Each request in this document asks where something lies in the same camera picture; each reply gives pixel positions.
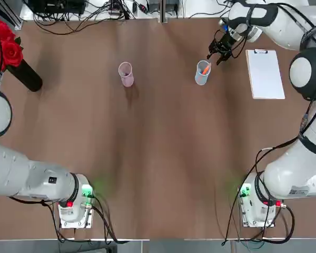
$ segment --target wooden tabletop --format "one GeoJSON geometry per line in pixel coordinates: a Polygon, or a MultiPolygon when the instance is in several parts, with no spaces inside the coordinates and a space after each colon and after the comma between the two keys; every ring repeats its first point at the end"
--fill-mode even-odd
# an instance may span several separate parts
{"type": "MultiPolygon", "coordinates": [[[[297,134],[307,103],[288,78],[296,52],[265,36],[246,48],[276,49],[285,100],[252,98],[244,52],[213,65],[207,84],[197,85],[196,64],[217,23],[103,22],[67,36],[24,24],[24,57],[44,86],[32,93],[5,73],[2,91],[14,118],[0,143],[86,175],[106,197],[118,238],[222,238],[229,195],[258,150],[297,134]],[[133,66],[131,88],[117,71],[123,61],[133,66]]],[[[66,31],[63,24],[50,28],[66,31]]],[[[316,198],[286,203],[295,213],[294,237],[316,238],[316,198]]],[[[93,229],[77,234],[103,238],[102,222],[95,216],[93,229]]],[[[267,236],[285,237],[281,219],[267,236]]],[[[232,222],[230,238],[236,237],[232,222]]],[[[56,238],[49,211],[0,197],[0,239],[38,238],[56,238]]]]}

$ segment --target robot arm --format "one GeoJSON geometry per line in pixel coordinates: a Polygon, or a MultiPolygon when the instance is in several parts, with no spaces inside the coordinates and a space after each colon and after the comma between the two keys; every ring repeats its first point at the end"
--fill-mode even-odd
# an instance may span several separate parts
{"type": "MultiPolygon", "coordinates": [[[[0,136],[12,121],[12,108],[0,92],[0,136]]],[[[58,202],[63,228],[88,228],[92,224],[93,190],[81,174],[25,155],[0,145],[0,195],[29,197],[58,202]]]]}
{"type": "MultiPolygon", "coordinates": [[[[296,8],[316,27],[316,6],[296,8]]],[[[264,4],[262,0],[253,0],[253,3],[237,1],[229,12],[228,20],[221,23],[227,26],[226,33],[220,41],[214,39],[211,43],[208,58],[213,53],[220,53],[217,64],[226,61],[236,42],[243,38],[255,41],[260,36],[255,29],[261,30],[277,45],[300,51],[290,64],[290,81],[305,99],[316,99],[316,33],[310,33],[312,26],[295,10],[264,4]]],[[[316,113],[316,101],[312,105],[308,121],[316,113]]],[[[264,227],[265,222],[271,224],[275,206],[273,201],[268,203],[269,200],[309,196],[316,196],[316,118],[292,147],[268,164],[262,174],[248,176],[240,192],[243,225],[264,227]]]]}

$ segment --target metal bracket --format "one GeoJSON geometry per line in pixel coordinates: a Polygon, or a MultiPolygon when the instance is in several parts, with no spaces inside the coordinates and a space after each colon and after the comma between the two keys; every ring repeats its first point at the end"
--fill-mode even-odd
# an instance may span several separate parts
{"type": "Polygon", "coordinates": [[[158,18],[159,23],[167,23],[167,18],[166,18],[166,0],[160,0],[160,17],[158,18]]]}

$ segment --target black vase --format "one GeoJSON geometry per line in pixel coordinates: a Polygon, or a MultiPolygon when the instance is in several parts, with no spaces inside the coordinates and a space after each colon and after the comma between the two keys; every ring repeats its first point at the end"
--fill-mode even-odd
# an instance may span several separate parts
{"type": "Polygon", "coordinates": [[[43,81],[41,77],[25,60],[22,60],[18,67],[8,65],[7,70],[18,78],[30,91],[36,92],[42,88],[43,81]]]}

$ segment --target clipboard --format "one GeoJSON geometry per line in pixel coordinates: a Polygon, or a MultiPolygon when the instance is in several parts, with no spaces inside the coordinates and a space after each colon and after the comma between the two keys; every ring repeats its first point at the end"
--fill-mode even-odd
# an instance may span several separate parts
{"type": "Polygon", "coordinates": [[[254,99],[285,99],[275,50],[246,50],[254,99]]]}

